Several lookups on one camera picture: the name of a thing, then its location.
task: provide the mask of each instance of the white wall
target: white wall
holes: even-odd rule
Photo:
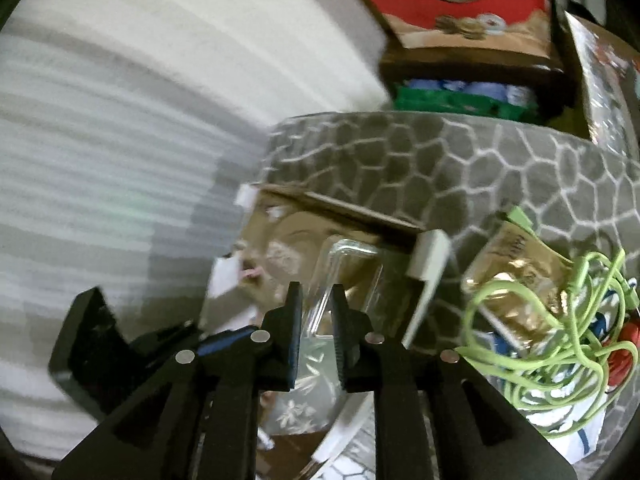
[[[46,363],[101,285],[129,336],[194,316],[235,188],[287,116],[373,110],[357,0],[23,0],[0,34],[0,425],[58,459],[94,423]]]

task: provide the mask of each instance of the gold foil packet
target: gold foil packet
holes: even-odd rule
[[[462,290],[472,296],[490,280],[519,282],[532,290],[560,319],[560,291],[571,267],[562,256],[516,224],[504,222],[466,270]],[[480,312],[519,352],[532,351],[548,340],[551,327],[526,300],[507,290],[497,290],[482,303]]]

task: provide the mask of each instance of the green cable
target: green cable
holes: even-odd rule
[[[573,406],[595,395],[587,412],[579,420],[574,421],[568,430],[551,432],[547,428],[536,426],[547,438],[560,438],[584,428],[600,410],[605,409],[618,398],[633,376],[638,364],[638,350],[630,341],[618,341],[625,321],[627,300],[632,308],[638,305],[637,295],[620,272],[624,258],[625,251],[622,249],[613,262],[609,261],[604,254],[597,252],[590,252],[578,258],[573,264],[573,276],[561,293],[567,312],[562,320],[553,316],[532,290],[521,283],[507,280],[491,280],[485,283],[467,305],[462,319],[462,337],[465,345],[456,350],[480,373],[502,379],[504,381],[502,394],[514,407],[523,412],[548,412]],[[588,274],[590,264],[594,260],[608,269],[606,277],[595,288]],[[578,306],[577,297],[585,286],[588,291],[587,300]],[[603,347],[589,330],[589,325],[609,289],[618,294],[618,316],[615,326],[609,333],[611,343]],[[548,344],[548,348],[545,348],[542,355],[529,355],[525,358],[503,356],[483,347],[474,336],[474,318],[478,307],[496,290],[507,290],[527,301],[552,329],[561,331],[558,341]],[[588,340],[588,344],[583,343],[585,339]],[[606,402],[601,402],[606,396],[609,381],[607,359],[612,352],[622,349],[631,352],[633,366],[622,384],[610,394]],[[561,381],[554,381],[554,377],[569,368],[574,368],[571,374]],[[571,383],[575,383],[575,387],[568,396],[556,398],[551,395],[552,391]],[[527,397],[531,390],[542,392],[544,398]]]

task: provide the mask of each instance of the metal screw head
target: metal screw head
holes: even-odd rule
[[[364,341],[366,341],[370,345],[379,345],[380,343],[385,342],[385,337],[382,334],[378,334],[376,332],[369,332],[366,336],[364,336]]]
[[[440,358],[449,364],[455,364],[460,361],[460,354],[455,350],[443,350],[440,352]]]
[[[180,350],[175,355],[176,362],[180,363],[181,365],[188,365],[195,358],[196,354],[194,354],[191,350]]]
[[[251,341],[254,343],[266,343],[271,334],[266,330],[256,330],[255,332],[251,332]]]

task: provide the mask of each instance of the gray patterned ottoman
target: gray patterned ottoman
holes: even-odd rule
[[[449,234],[454,254],[416,339],[429,352],[459,343],[460,276],[492,234],[496,213],[509,205],[521,205],[540,238],[567,256],[591,248],[611,255],[623,246],[626,275],[637,276],[639,178],[638,164],[549,128],[420,112],[284,121],[271,134],[262,172],[270,184],[301,186]],[[639,385],[640,374],[609,409],[598,449],[575,465],[581,479],[620,440],[638,407]],[[366,434],[358,440],[372,442]],[[371,445],[359,454],[353,448],[351,458],[374,463]],[[354,475],[359,480],[365,472]]]

